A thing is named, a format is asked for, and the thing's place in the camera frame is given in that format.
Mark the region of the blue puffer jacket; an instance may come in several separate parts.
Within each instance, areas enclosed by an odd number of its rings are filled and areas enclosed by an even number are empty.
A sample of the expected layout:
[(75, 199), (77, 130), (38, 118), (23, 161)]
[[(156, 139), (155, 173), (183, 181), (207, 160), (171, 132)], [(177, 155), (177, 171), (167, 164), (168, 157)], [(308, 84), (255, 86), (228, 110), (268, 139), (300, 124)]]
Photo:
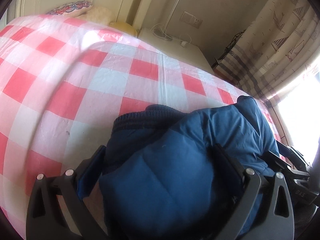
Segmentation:
[(215, 158), (215, 145), (245, 168), (273, 176), (262, 159), (278, 154), (256, 101), (182, 113), (163, 105), (116, 118), (99, 179), (114, 239), (201, 239), (219, 232), (241, 197)]

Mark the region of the red white checkered bed sheet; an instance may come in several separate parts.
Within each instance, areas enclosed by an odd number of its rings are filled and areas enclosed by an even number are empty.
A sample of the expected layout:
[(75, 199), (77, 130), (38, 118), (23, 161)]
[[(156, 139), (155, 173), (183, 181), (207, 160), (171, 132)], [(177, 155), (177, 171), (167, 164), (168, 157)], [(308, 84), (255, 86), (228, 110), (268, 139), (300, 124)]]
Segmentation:
[(25, 239), (36, 177), (59, 176), (91, 157), (118, 116), (153, 104), (190, 113), (243, 94), (110, 27), (16, 18), (1, 30), (1, 211)]

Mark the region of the white bedside table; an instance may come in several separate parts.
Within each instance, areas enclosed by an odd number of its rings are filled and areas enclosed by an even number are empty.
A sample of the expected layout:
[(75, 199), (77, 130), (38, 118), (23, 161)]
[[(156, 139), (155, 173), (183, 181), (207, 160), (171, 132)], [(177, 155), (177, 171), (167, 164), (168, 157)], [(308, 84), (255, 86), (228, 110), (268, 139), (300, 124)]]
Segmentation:
[(202, 51), (195, 45), (188, 44), (186, 45), (186, 47), (182, 47), (180, 45), (180, 41), (163, 40), (155, 36), (151, 30), (146, 28), (143, 28), (141, 30), (138, 38), (169, 57), (187, 63), (191, 66), (200, 68), (201, 70), (212, 75), (214, 74)]

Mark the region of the small white charger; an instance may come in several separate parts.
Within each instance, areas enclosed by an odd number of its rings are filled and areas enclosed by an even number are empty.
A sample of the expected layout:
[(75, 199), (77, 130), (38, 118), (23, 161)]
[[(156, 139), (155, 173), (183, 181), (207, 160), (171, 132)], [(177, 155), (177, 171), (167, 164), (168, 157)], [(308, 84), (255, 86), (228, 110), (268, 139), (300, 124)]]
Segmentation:
[(181, 46), (182, 46), (183, 48), (187, 47), (189, 43), (190, 43), (190, 42), (187, 42), (187, 41), (181, 41), (181, 42), (180, 42), (180, 44), (181, 44)]

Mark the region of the striped patterned curtain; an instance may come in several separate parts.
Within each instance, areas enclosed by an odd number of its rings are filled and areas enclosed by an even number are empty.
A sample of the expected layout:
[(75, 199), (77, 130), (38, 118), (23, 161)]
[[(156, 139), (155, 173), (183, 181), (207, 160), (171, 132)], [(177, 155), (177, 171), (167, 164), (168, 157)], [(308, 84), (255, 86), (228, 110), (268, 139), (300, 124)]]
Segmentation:
[(286, 86), (319, 71), (319, 16), (308, 0), (268, 0), (214, 73), (276, 106)]

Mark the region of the white slim desk lamp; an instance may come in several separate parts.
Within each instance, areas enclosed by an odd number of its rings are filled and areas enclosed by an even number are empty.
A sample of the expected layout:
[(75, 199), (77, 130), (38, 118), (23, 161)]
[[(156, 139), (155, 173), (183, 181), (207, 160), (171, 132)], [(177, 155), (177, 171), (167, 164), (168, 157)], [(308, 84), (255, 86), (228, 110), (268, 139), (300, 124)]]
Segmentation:
[(168, 29), (168, 26), (171, 22), (171, 19), (172, 19), (174, 13), (177, 10), (179, 2), (180, 2), (180, 0), (175, 1), (166, 22), (163, 25), (158, 24), (156, 27), (153, 28), (152, 33), (154, 36), (156, 36), (157, 38), (159, 38), (161, 40), (165, 40), (165, 41), (173, 41), (174, 40), (173, 36), (168, 34), (167, 29)]

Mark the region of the peach yellow pillow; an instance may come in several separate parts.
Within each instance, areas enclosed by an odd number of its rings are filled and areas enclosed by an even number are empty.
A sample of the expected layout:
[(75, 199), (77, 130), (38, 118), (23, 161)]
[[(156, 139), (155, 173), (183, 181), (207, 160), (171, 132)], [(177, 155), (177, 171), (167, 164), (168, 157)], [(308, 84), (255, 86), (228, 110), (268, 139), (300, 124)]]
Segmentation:
[(92, 7), (89, 11), (84, 12), (78, 19), (109, 26), (110, 23), (116, 21), (115, 14), (105, 7)]

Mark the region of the colourful patterned cushion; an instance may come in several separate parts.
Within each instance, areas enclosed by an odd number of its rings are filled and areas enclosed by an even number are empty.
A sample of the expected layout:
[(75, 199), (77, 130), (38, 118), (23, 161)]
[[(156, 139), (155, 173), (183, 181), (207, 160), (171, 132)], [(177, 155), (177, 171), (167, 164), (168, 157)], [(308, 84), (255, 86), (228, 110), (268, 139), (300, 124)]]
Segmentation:
[(77, 1), (63, 4), (51, 11), (47, 15), (61, 15), (66, 17), (78, 17), (92, 8), (93, 4), (89, 1)]

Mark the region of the wall socket panel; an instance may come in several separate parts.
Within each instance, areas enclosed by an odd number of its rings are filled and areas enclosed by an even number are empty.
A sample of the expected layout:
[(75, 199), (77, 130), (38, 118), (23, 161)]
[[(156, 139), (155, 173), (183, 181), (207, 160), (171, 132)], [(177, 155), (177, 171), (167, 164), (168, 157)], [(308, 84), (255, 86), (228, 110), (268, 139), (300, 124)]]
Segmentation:
[(203, 20), (197, 18), (196, 16), (190, 14), (189, 12), (184, 11), (183, 14), (180, 17), (180, 21), (183, 23), (186, 23), (196, 29), (199, 29), (201, 26)]

